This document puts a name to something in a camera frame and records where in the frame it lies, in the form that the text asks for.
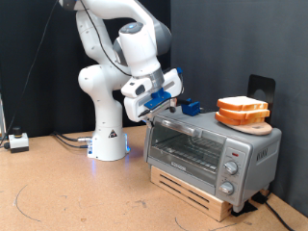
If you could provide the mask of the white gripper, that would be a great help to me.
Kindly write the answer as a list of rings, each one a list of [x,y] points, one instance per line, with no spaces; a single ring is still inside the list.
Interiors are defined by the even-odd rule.
[[[132,77],[121,89],[125,96],[124,106],[128,117],[136,122],[152,123],[154,116],[169,108],[176,112],[177,98],[183,91],[183,71],[173,68],[165,74]]]

